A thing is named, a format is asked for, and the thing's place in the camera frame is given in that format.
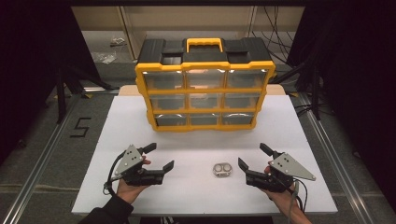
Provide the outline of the set of clear plastic drawers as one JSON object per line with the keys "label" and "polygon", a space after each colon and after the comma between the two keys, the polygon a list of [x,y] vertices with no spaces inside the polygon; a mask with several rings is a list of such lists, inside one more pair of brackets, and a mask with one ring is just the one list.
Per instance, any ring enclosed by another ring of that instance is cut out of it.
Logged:
{"label": "set of clear plastic drawers", "polygon": [[145,72],[154,124],[164,127],[219,127],[223,113],[255,115],[265,69]]}

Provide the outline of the clear organizer drawer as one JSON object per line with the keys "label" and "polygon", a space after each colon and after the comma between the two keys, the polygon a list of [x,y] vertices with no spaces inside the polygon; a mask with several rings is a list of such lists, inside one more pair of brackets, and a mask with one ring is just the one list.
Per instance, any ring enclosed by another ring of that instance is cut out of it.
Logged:
{"label": "clear organizer drawer", "polygon": [[221,120],[223,125],[249,125],[253,118],[252,113],[223,113]]}

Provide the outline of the black curtain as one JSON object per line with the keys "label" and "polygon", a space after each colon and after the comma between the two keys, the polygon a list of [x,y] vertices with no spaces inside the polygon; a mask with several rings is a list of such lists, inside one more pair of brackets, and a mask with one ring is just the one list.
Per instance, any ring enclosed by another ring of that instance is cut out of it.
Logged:
{"label": "black curtain", "polygon": [[0,0],[0,164],[25,136],[59,76],[98,80],[72,8],[59,0]]}
{"label": "black curtain", "polygon": [[292,59],[324,28],[317,66],[336,117],[385,198],[396,207],[396,0],[300,0]]}

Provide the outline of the small silver metal piece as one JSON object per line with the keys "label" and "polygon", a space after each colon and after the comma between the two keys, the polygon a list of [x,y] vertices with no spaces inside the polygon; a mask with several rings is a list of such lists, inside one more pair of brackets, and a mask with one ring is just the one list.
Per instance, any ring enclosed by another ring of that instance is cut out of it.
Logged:
{"label": "small silver metal piece", "polygon": [[233,171],[233,167],[228,162],[216,163],[212,169],[212,172],[216,177],[230,176],[232,171]]}

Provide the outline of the person's left hand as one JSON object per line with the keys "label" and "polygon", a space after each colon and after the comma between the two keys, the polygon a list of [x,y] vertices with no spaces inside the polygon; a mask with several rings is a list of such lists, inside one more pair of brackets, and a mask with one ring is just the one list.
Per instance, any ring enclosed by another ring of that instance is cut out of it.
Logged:
{"label": "person's left hand", "polygon": [[129,186],[123,179],[121,179],[117,188],[117,196],[125,202],[132,204],[139,194],[147,188],[148,186]]}

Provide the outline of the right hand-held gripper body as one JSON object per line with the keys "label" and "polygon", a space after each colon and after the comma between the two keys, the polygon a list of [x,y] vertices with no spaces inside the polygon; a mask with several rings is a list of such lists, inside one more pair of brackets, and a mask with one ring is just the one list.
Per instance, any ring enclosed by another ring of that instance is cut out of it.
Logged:
{"label": "right hand-held gripper body", "polygon": [[272,157],[270,172],[260,173],[252,171],[245,165],[246,183],[249,186],[271,192],[284,192],[294,182],[295,177],[315,181],[316,177],[304,168],[290,154],[282,152],[267,152]]}

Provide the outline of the metal floor rail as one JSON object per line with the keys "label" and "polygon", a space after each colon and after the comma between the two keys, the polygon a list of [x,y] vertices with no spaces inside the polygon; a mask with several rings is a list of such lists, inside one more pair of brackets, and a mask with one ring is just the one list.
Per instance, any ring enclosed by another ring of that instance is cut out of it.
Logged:
{"label": "metal floor rail", "polygon": [[356,185],[353,183],[351,176],[338,156],[321,121],[317,118],[312,109],[307,112],[307,116],[357,220],[360,224],[374,224],[374,218],[369,212],[368,206],[359,194]]}
{"label": "metal floor rail", "polygon": [[43,175],[53,152],[58,146],[62,134],[64,133],[64,128],[67,125],[69,118],[74,108],[76,107],[79,99],[80,96],[77,94],[71,96],[64,117],[56,124],[49,138],[49,141],[41,152],[40,157],[36,161],[33,170],[28,175],[27,180],[21,185],[21,189],[19,190],[16,199],[10,206],[7,215],[4,220],[1,221],[1,224],[18,224],[21,215],[23,214],[27,204],[29,203],[33,195],[35,186]]}

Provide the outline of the person's right hand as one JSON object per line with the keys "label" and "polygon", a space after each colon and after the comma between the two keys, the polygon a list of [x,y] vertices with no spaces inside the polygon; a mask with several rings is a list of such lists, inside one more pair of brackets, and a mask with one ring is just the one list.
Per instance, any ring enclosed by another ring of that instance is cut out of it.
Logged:
{"label": "person's right hand", "polygon": [[292,195],[295,187],[290,186],[288,190],[284,192],[272,192],[264,189],[263,192],[268,196],[268,198],[276,205],[278,210],[286,216],[286,210],[292,207],[298,207],[297,199]]}

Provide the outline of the black metal stand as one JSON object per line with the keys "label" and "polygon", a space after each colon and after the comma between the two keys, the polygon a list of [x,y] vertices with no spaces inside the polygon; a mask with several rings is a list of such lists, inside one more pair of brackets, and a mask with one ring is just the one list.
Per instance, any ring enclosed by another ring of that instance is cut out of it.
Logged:
{"label": "black metal stand", "polygon": [[56,90],[57,90],[57,102],[58,102],[58,123],[61,123],[66,116],[66,102],[64,85],[73,94],[82,94],[85,92],[80,81],[82,79],[89,80],[91,83],[105,89],[106,91],[115,91],[119,87],[111,86],[105,83],[101,78],[95,77],[80,68],[72,65],[62,66],[56,73]]}
{"label": "black metal stand", "polygon": [[295,88],[297,91],[311,90],[311,105],[308,107],[314,114],[317,120],[320,120],[319,116],[319,74],[318,69],[313,63],[304,62],[293,67],[288,72],[282,76],[277,76],[273,78],[271,84],[280,84],[281,82],[287,80],[294,75],[299,75],[295,83]]}

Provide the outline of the yellow black drawer organizer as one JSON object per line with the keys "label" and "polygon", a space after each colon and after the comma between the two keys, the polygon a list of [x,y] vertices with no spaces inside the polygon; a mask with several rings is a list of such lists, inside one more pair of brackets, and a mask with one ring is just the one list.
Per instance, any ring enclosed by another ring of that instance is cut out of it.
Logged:
{"label": "yellow black drawer organizer", "polygon": [[[244,37],[235,40],[222,39],[223,52],[216,46],[193,46],[186,51],[186,40],[147,39],[144,41],[135,65],[136,85],[147,106],[149,124],[157,132],[187,132],[198,130],[236,131],[253,129],[267,94],[267,84],[273,77],[276,65],[267,47],[258,37]],[[149,91],[145,84],[145,72],[189,71],[194,69],[253,70],[265,69],[268,75],[257,111],[250,125],[221,125],[219,127],[164,127],[159,128],[153,121],[153,110],[149,104]]]}

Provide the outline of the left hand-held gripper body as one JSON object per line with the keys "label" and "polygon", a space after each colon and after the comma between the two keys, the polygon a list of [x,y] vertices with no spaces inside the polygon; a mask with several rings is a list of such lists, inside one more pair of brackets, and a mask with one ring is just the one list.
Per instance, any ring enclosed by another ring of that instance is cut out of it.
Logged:
{"label": "left hand-held gripper body", "polygon": [[147,170],[143,167],[144,158],[138,148],[129,145],[123,152],[120,163],[114,172],[114,180],[123,179],[129,186],[161,185],[165,173],[163,170]]}

